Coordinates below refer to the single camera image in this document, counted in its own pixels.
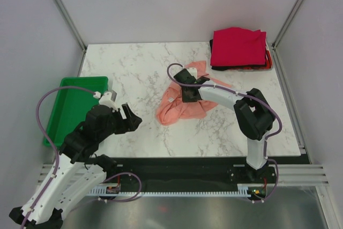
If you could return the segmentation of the pink t shirt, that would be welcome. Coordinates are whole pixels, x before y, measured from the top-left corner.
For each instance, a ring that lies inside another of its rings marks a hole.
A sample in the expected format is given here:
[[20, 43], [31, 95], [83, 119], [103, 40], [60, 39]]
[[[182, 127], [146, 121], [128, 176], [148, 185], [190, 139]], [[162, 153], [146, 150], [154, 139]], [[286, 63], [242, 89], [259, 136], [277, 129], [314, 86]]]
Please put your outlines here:
[[181, 87], [171, 82], [164, 92], [156, 110], [156, 119], [161, 125], [171, 125], [178, 120], [203, 119], [206, 112], [218, 104], [211, 101], [183, 102]]

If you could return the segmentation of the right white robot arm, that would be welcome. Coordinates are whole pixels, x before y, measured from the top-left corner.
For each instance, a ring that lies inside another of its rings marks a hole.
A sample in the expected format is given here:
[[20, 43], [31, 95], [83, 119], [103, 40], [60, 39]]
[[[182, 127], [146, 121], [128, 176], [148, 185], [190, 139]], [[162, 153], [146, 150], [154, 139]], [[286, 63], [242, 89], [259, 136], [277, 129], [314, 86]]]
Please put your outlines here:
[[261, 91], [253, 88], [247, 93], [239, 93], [204, 76], [197, 79], [188, 69], [179, 71], [173, 81], [181, 86], [183, 102], [210, 101], [235, 112], [239, 129], [247, 138], [246, 162], [249, 166], [245, 169], [246, 178], [253, 183], [259, 182], [265, 176], [266, 140], [275, 121], [275, 114]]

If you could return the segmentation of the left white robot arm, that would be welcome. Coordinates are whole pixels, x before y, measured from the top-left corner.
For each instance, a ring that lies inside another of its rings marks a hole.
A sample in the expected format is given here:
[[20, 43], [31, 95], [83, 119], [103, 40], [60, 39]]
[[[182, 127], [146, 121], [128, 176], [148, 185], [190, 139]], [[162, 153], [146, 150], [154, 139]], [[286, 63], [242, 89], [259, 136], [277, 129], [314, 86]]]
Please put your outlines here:
[[73, 184], [74, 175], [111, 135], [138, 129], [142, 119], [128, 104], [120, 109], [95, 105], [84, 121], [66, 135], [56, 160], [39, 189], [23, 206], [13, 208], [9, 217], [21, 228], [61, 228], [72, 208], [95, 186], [117, 178], [117, 162], [102, 154], [87, 172]]

